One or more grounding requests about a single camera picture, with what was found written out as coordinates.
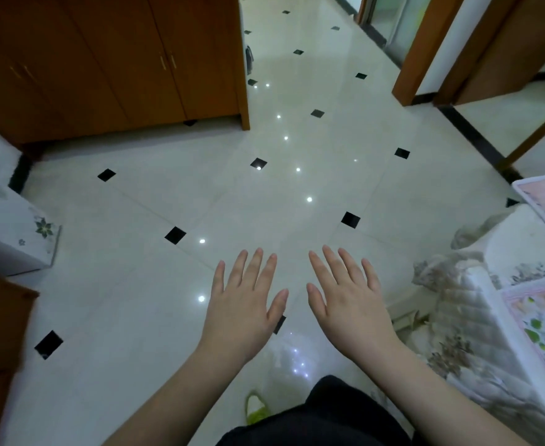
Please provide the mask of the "slanted brown wooden frame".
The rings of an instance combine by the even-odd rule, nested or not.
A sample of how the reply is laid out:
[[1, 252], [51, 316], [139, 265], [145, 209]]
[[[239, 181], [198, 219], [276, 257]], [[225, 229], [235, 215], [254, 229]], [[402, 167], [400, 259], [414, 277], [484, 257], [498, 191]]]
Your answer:
[[529, 150], [545, 137], [545, 122], [540, 125], [529, 137], [516, 147], [507, 157], [501, 160], [496, 165], [496, 170], [500, 172], [507, 171], [513, 167], [521, 157], [523, 157]]

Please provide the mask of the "brown wooden door frame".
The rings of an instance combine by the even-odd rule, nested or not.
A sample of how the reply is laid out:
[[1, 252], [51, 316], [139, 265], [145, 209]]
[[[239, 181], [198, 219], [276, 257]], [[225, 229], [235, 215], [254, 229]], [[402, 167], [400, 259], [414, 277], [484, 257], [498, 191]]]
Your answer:
[[411, 106], [464, 0], [430, 0], [411, 47], [402, 63], [392, 95]]

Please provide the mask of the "person's black trousers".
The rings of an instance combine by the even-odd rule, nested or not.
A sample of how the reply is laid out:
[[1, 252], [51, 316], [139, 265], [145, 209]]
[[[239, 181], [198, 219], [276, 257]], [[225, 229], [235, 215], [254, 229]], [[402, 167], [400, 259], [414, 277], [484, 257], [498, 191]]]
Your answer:
[[226, 433], [216, 446], [414, 446], [371, 396], [328, 375], [306, 401]]

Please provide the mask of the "brown wooden wardrobe cabinet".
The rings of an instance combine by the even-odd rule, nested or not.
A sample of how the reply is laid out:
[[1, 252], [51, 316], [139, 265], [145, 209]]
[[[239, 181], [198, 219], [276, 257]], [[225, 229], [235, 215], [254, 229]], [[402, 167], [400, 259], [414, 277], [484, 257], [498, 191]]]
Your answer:
[[239, 0], [0, 0], [0, 135], [37, 142], [238, 116]]

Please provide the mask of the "white flower print appliance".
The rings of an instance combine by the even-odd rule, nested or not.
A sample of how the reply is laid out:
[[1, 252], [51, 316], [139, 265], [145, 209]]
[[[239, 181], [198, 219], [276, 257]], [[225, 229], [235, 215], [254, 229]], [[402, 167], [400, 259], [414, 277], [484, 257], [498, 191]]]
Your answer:
[[0, 276], [50, 268], [61, 228], [12, 189], [0, 186]]

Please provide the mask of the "brown wooden door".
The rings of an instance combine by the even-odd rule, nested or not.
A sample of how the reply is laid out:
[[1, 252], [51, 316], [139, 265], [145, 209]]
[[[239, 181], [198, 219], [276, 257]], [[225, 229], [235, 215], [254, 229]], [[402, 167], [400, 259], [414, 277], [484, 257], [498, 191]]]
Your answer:
[[491, 0], [433, 104], [517, 92], [545, 65], [545, 0]]

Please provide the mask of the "person's left forearm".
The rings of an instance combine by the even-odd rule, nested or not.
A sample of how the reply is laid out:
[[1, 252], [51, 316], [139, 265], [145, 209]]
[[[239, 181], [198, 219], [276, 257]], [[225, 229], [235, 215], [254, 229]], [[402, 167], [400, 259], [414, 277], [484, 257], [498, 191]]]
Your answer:
[[200, 341], [165, 384], [101, 446], [187, 446], [243, 367], [262, 349]]

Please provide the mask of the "glass sliding door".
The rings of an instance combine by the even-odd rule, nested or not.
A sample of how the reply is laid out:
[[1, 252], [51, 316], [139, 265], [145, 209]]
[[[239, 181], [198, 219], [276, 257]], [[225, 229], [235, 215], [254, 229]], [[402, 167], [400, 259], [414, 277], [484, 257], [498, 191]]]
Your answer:
[[404, 61], [431, 0], [362, 0], [360, 26], [397, 65]]

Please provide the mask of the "white floral quilt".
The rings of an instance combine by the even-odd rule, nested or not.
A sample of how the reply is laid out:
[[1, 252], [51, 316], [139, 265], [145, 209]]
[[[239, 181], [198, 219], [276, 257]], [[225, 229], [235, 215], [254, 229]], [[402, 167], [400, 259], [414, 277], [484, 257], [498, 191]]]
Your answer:
[[527, 204], [459, 229], [447, 253], [416, 262], [437, 295], [409, 344], [449, 384], [532, 446], [545, 446], [545, 366], [499, 290], [545, 278], [545, 223]]

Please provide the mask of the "person's right hand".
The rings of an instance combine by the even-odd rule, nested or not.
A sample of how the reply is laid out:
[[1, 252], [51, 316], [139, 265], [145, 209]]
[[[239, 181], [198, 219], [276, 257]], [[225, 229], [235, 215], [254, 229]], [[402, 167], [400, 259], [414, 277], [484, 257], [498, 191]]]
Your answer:
[[350, 253], [339, 248], [336, 252], [353, 281], [353, 292], [324, 292], [321, 259], [314, 251], [308, 258], [328, 307], [328, 326], [320, 326], [329, 342], [345, 357], [358, 365], [389, 359], [403, 348], [393, 328], [384, 299], [375, 299], [364, 291], [363, 266]]

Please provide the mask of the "person's right forearm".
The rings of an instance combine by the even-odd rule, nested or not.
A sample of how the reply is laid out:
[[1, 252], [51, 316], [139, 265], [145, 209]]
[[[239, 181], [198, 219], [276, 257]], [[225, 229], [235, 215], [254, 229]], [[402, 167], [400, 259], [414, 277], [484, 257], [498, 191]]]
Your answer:
[[363, 345], [351, 357], [431, 446], [530, 446], [398, 339]]

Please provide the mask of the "person's left hand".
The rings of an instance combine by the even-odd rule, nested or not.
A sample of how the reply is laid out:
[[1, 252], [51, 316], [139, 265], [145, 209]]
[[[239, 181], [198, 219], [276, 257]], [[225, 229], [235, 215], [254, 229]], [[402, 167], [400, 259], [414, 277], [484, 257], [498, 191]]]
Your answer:
[[267, 312], [272, 303], [268, 303], [268, 298], [276, 273], [277, 255], [271, 254], [263, 263], [263, 254], [258, 281], [261, 292], [244, 288], [244, 272], [252, 258], [248, 255], [247, 250], [242, 250], [237, 256], [228, 279], [224, 279], [224, 292], [217, 297], [210, 295], [197, 347], [200, 352], [221, 356], [225, 362], [240, 367], [262, 350], [275, 331], [275, 328], [268, 328]]

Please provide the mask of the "green slipper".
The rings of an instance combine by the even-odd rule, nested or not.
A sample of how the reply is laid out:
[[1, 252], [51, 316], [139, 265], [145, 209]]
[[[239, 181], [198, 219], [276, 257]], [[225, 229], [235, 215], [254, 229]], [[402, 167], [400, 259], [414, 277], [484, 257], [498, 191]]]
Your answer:
[[256, 391], [251, 391], [245, 404], [246, 426], [254, 425], [270, 416], [271, 411], [262, 397]]

